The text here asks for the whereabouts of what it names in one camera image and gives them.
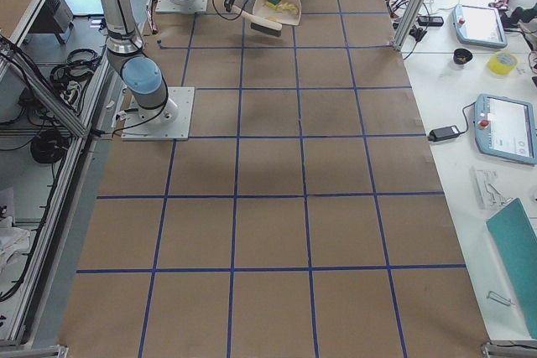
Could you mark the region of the teal folder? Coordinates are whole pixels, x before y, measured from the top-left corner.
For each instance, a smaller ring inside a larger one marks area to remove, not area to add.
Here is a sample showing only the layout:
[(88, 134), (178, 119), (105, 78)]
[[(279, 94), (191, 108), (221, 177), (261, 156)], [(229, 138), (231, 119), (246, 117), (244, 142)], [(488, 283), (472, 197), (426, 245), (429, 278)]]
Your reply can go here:
[(524, 321), (536, 338), (536, 233), (520, 199), (514, 199), (487, 220)]

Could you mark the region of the green yellow sponge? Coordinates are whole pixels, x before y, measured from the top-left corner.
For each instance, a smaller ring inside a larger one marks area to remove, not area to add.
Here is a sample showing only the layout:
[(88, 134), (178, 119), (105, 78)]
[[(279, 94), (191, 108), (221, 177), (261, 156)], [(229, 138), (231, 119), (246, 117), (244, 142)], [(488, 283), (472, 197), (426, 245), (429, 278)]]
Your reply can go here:
[(264, 6), (276, 10), (281, 3), (282, 0), (265, 0)]

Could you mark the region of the beige hand brush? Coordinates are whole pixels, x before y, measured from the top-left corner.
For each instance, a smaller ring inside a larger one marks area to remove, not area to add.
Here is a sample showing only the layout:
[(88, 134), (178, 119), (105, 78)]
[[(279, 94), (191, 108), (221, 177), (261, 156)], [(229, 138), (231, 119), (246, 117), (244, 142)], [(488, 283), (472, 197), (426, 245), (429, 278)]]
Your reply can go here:
[(239, 17), (245, 18), (250, 23), (250, 27), (253, 30), (274, 37), (281, 36), (283, 28), (283, 25), (281, 23), (255, 16), (251, 13), (243, 11), (240, 7), (235, 5), (232, 5), (232, 12), (236, 13)]

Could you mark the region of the blue teach pendant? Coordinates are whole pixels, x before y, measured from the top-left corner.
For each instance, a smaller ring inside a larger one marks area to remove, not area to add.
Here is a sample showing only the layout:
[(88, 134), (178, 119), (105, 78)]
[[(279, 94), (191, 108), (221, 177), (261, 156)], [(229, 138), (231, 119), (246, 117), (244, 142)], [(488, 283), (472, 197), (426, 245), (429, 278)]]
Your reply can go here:
[(503, 49), (508, 41), (495, 8), (457, 4), (452, 10), (453, 26), (462, 44)]
[(536, 165), (536, 125), (529, 102), (480, 94), (474, 105), (474, 127), (481, 153)]

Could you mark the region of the yellow tape roll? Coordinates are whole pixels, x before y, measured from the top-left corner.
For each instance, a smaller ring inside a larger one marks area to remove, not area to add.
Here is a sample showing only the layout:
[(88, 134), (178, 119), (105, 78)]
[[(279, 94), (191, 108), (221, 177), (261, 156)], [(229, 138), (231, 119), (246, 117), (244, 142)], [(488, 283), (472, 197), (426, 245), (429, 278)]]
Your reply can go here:
[(487, 62), (487, 68), (496, 75), (509, 74), (518, 64), (518, 59), (507, 51), (498, 51)]

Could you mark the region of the blue teach pendant near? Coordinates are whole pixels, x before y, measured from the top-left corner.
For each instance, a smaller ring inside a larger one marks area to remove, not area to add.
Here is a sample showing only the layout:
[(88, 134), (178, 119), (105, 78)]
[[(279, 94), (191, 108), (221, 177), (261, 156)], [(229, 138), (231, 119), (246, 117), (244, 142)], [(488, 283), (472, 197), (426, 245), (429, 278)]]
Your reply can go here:
[(481, 153), (536, 165), (536, 125), (529, 102), (480, 94), (474, 105), (474, 127)]

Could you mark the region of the black power adapter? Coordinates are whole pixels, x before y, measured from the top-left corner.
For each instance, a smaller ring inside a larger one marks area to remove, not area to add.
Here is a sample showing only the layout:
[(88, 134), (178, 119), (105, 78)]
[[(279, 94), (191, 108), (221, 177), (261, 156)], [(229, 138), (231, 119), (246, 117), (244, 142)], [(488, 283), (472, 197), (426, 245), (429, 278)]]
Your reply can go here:
[(427, 135), (427, 139), (430, 142), (437, 143), (447, 140), (452, 140), (461, 135), (461, 131), (456, 125), (450, 125), (446, 127), (438, 127), (432, 129)]

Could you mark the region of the blue teach pendant far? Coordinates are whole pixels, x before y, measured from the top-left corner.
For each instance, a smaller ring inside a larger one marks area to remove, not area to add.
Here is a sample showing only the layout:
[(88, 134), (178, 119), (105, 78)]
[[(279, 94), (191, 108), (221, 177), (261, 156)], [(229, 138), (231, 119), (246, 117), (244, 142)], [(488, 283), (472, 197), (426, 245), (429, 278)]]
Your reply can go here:
[(462, 44), (503, 49), (508, 41), (495, 8), (457, 4), (452, 10), (453, 26)]

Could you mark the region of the beige plastic dustpan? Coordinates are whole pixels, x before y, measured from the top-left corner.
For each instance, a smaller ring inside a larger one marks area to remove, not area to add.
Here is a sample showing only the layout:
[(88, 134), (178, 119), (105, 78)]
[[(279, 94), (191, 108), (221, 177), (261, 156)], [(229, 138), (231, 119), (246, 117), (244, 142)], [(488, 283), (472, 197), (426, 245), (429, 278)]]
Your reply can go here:
[(300, 24), (302, 4), (300, 0), (255, 0), (253, 14), (284, 25)]

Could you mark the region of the toy croissant bread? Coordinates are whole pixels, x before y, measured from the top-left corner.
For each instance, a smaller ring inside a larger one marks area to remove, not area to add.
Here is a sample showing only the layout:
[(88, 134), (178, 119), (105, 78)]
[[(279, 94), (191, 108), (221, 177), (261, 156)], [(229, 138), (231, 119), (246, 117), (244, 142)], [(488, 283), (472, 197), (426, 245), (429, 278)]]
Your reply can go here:
[(290, 2), (280, 1), (276, 6), (275, 10), (277, 13), (290, 13), (291, 15), (298, 15), (299, 8)]

